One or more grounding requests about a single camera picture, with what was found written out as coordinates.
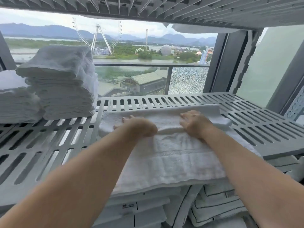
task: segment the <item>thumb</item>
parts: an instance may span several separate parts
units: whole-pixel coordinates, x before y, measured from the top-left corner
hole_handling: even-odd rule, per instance
[[[179,121],[179,124],[180,124],[182,127],[186,128],[187,125],[188,125],[189,123],[186,122],[184,119],[181,119],[181,120]]]

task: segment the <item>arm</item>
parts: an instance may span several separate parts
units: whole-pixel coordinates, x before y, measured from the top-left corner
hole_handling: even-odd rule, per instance
[[[219,130],[197,111],[181,115],[186,131],[214,150],[230,183],[261,228],[303,227],[304,187]]]
[[[0,219],[0,228],[91,227],[138,140],[156,132],[146,119],[126,120],[51,172]]]

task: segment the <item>railing post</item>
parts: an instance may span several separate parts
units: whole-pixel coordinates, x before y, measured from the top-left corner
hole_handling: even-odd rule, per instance
[[[168,92],[169,92],[169,86],[170,86],[170,81],[171,81],[172,69],[173,69],[173,66],[169,66],[168,67],[168,75],[167,75],[167,81],[166,81],[166,86],[165,86],[165,94],[168,94]]]

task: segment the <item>mountain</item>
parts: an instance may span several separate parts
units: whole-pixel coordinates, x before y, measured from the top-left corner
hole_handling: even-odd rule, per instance
[[[31,26],[26,24],[0,24],[0,31],[4,36],[12,37],[29,37],[29,38],[65,38],[65,39],[78,39],[77,31],[61,26],[61,25],[45,25],[45,26]],[[85,39],[92,40],[94,34],[86,30],[79,30],[78,33]],[[120,41],[134,41],[145,43],[145,38],[139,38],[130,34],[122,34],[120,36],[112,36],[105,34],[107,40],[120,40]],[[216,37],[209,38],[185,38],[181,34],[165,34],[162,37],[148,36],[149,43],[156,44],[169,44],[169,45],[188,45],[188,46],[214,46]]]

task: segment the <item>cloud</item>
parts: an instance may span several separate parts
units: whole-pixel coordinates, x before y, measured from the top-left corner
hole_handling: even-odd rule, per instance
[[[95,32],[95,26],[96,24],[99,24],[104,34],[118,35],[118,25],[121,24],[123,34],[131,34],[141,38],[146,36],[146,29],[148,29],[148,35],[158,37],[161,37],[167,33],[182,34],[187,38],[207,38],[211,36],[217,36],[217,33],[178,33],[174,29],[172,29],[171,26],[168,26],[166,28],[162,23],[158,22],[121,20],[120,23],[119,20],[114,19],[96,19],[80,15],[0,8],[0,24],[24,23],[27,25],[35,26],[62,25],[73,28],[73,18],[76,19],[77,27],[79,30],[87,30],[91,33]]]

